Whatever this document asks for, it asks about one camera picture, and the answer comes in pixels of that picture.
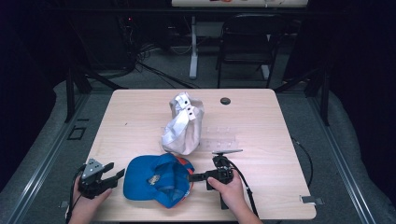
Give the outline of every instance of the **chair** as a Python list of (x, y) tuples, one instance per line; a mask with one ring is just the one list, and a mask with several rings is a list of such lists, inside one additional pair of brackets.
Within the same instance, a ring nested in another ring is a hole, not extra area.
[(221, 81), (221, 65), (257, 64), (269, 65), (269, 87), (274, 70), (277, 49), (287, 28), (287, 20), (280, 15), (238, 14), (226, 22), (221, 29), (219, 56), (216, 69), (218, 88)]

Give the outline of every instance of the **black cable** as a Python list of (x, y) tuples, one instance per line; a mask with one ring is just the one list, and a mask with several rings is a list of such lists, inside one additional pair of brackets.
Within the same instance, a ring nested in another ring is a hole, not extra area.
[(154, 44), (145, 44), (140, 49), (140, 53), (150, 52), (151, 50), (154, 50), (154, 49), (156, 49)]
[(190, 82), (187, 82), (187, 81), (183, 81), (183, 80), (178, 79), (178, 78), (176, 78), (176, 77), (171, 77), (171, 76), (169, 76), (169, 75), (166, 75), (164, 72), (161, 72), (161, 71), (159, 71), (159, 70), (157, 70), (157, 69), (155, 69), (155, 68), (152, 68), (152, 67), (150, 67), (150, 66), (148, 66), (148, 65), (146, 65), (146, 64), (144, 64), (144, 63), (141, 63), (141, 62), (136, 62), (136, 63), (138, 63), (139, 65), (141, 65), (141, 66), (142, 66), (143, 68), (145, 68), (146, 70), (148, 70), (148, 71), (150, 71), (150, 72), (156, 74), (157, 76), (166, 77), (166, 78), (168, 78), (168, 79), (170, 79), (170, 80), (172, 80), (172, 81), (174, 81), (174, 82), (176, 82), (176, 83), (178, 83), (178, 84), (180, 84), (180, 85), (182, 85), (182, 86), (184, 86), (184, 87), (186, 87), (186, 88), (188, 88), (188, 89), (195, 89), (195, 88), (200, 89), (199, 86), (197, 86), (197, 85), (195, 85), (195, 84), (193, 84), (193, 83), (190, 83)]
[(253, 211), (254, 215), (259, 217), (259, 213), (257, 212), (257, 209), (256, 209), (256, 204), (254, 203), (254, 200), (253, 200), (253, 192), (251, 191), (250, 187), (248, 186), (248, 182), (246, 181), (244, 175), (238, 169), (238, 167), (236, 167), (236, 165), (233, 164), (232, 161), (230, 161), (228, 159), (224, 159), (224, 160), (226, 160), (228, 163), (230, 163), (233, 166), (233, 168), (238, 172), (239, 176), (241, 176), (241, 179), (244, 181), (245, 187), (247, 189), (247, 196), (248, 196), (248, 198), (250, 200), (251, 210)]
[(162, 76), (158, 76), (160, 79), (162, 79), (164, 82), (168, 83), (169, 86), (171, 86), (173, 89), (175, 89), (176, 87), (174, 85), (172, 85), (172, 83), (170, 83), (168, 80), (166, 80), (164, 77)]
[(306, 157), (309, 160), (309, 164), (310, 164), (310, 167), (311, 167), (311, 175), (309, 176), (309, 180), (308, 180), (308, 184), (307, 184), (307, 186), (309, 188), (309, 187), (311, 187), (312, 179), (314, 177), (314, 165), (313, 165), (313, 162), (312, 162), (312, 158), (309, 155), (308, 151), (305, 149), (305, 147), (303, 147), (303, 145), (299, 141), (297, 141), (293, 136), (291, 136), (290, 138), (291, 138), (291, 140), (293, 140), (297, 144), (297, 146), (299, 146), (303, 150), (303, 152), (305, 153)]
[(69, 210), (67, 211), (66, 214), (66, 224), (69, 223), (70, 218), (72, 217), (72, 213), (73, 213), (73, 208), (75, 207), (78, 199), (81, 197), (81, 195), (78, 197), (78, 199), (76, 200), (75, 203), (73, 203), (73, 194), (74, 194), (74, 186), (76, 184), (76, 179), (77, 176), (79, 175), (80, 172), (83, 172), (85, 167), (87, 166), (87, 164), (83, 164), (81, 167), (78, 168), (78, 170), (76, 171), (74, 177), (73, 177), (73, 181), (72, 181), (72, 187), (70, 189), (70, 199), (69, 199)]

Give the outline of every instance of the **table leg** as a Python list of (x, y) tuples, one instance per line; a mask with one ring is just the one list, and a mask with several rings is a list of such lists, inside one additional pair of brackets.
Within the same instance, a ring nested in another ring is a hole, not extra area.
[(268, 80), (268, 77), (270, 76), (270, 69), (268, 68), (268, 65), (262, 65), (262, 77), (264, 80)]
[(190, 79), (197, 78), (198, 53), (197, 53), (197, 35), (195, 17), (191, 19), (191, 65), (190, 65)]

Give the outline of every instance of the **blue baseball cap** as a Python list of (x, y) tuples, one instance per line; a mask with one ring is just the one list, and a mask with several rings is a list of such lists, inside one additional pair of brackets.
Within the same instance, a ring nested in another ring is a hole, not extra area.
[(139, 156), (128, 165), (123, 193), (130, 200), (156, 200), (171, 208), (189, 195), (192, 183), (187, 177), (193, 172), (188, 160), (172, 153)]

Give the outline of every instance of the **hand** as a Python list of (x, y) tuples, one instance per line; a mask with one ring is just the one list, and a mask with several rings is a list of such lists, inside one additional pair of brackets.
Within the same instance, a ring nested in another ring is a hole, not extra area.
[(213, 177), (209, 177), (207, 182), (221, 193), (225, 204), (230, 208), (233, 215), (240, 224), (261, 223), (256, 215), (248, 207), (244, 197), (244, 188), (242, 187), (241, 177), (236, 170), (233, 170), (233, 180), (227, 185), (219, 182)]
[(69, 221), (69, 224), (90, 223), (99, 205), (104, 202), (105, 199), (112, 192), (112, 189), (107, 189), (105, 192), (96, 196), (94, 199), (88, 199), (83, 196), (80, 197), (81, 192), (78, 191), (79, 180), (80, 176), (76, 179), (76, 183), (74, 186), (73, 204), (75, 204), (75, 207), (73, 209), (73, 214)]
[(221, 193), (223, 201), (232, 212), (236, 211), (241, 205), (246, 204), (241, 177), (236, 170), (233, 170), (233, 180), (227, 185), (213, 177), (209, 177), (207, 182)]

